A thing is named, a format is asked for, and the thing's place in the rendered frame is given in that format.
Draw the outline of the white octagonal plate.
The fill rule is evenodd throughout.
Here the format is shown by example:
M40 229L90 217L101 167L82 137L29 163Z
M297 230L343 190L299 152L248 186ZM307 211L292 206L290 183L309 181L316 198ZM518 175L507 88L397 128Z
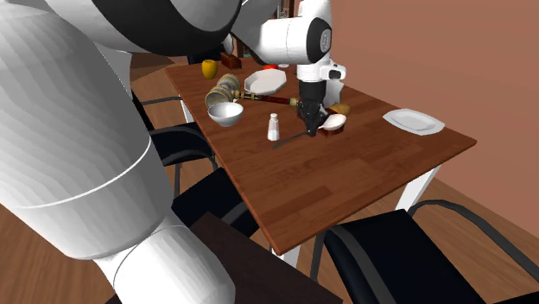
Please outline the white octagonal plate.
M244 89L256 95L272 95L281 90L287 82L286 73L278 69L254 72L244 81Z

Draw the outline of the brown box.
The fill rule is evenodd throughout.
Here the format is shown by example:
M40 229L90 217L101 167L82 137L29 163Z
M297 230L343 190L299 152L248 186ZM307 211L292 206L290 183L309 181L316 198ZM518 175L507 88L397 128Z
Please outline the brown box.
M242 61L233 54L228 54L227 52L221 52L220 60L221 60L221 63L225 67L231 70L239 70L242 68Z

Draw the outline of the white bowl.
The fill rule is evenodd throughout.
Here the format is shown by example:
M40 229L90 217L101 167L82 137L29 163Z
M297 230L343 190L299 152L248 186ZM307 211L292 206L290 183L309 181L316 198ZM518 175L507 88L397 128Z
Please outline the white bowl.
M233 126L242 116L244 107L233 102L213 105L208 110L209 117L222 127Z

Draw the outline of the wooden table with white legs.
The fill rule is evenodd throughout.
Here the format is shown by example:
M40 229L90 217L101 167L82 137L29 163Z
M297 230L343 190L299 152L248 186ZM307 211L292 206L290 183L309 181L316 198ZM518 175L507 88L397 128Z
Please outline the wooden table with white legs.
M208 116L213 82L200 66L171 66L167 75L273 253L290 265L303 243L389 193L401 190L397 207L411 207L444 162L475 144L448 128L428 136L400 130L383 119L391 104L350 87L341 98L352 111L335 136L307 136L293 107L249 100L242 117L222 127ZM271 113L275 142L267 139Z

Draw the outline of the white jug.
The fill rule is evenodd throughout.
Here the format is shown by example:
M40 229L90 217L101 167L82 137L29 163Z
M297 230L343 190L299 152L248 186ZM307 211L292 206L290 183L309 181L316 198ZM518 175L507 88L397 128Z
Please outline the white jug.
M340 93L344 85L345 84L339 79L327 81L326 95L323 99L323 105L325 108L330 108L331 106L340 103Z

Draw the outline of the white salt shaker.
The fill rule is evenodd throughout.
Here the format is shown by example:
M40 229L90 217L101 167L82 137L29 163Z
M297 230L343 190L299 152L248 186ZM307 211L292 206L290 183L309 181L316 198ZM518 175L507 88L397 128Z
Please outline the white salt shaker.
M280 132L279 132L278 116L276 113L271 113L269 117L267 139L272 142L275 142L275 141L278 141L279 138L280 138Z

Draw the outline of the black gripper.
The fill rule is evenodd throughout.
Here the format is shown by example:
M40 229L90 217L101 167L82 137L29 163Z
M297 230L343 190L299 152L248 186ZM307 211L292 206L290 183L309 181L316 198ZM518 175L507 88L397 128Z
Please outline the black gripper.
M326 96L327 82L299 81L301 103L297 106L297 115L303 121L309 136L315 136L315 131L327 120L328 113L320 108Z

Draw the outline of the red and gold rod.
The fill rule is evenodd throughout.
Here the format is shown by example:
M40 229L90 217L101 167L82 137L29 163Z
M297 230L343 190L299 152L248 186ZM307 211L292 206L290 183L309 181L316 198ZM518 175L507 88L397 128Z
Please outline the red and gold rod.
M291 105L291 106L297 106L299 103L299 100L297 98L280 98L280 97L274 97L274 96L256 95L254 93L241 92L237 90L232 92L232 96L237 99L263 101L263 102L282 104L282 105Z

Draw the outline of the white square plate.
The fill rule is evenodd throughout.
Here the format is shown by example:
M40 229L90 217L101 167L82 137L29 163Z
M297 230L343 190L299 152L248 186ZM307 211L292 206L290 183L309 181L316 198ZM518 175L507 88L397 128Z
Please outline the white square plate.
M411 109L389 111L383 115L383 119L398 129L418 136L433 135L445 128L445 124L442 121Z

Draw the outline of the dark robot stand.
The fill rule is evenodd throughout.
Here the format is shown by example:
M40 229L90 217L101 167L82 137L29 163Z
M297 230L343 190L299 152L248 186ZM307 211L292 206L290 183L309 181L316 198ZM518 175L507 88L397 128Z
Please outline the dark robot stand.
M186 227L170 212L139 245L101 263L121 304L342 304L208 213Z

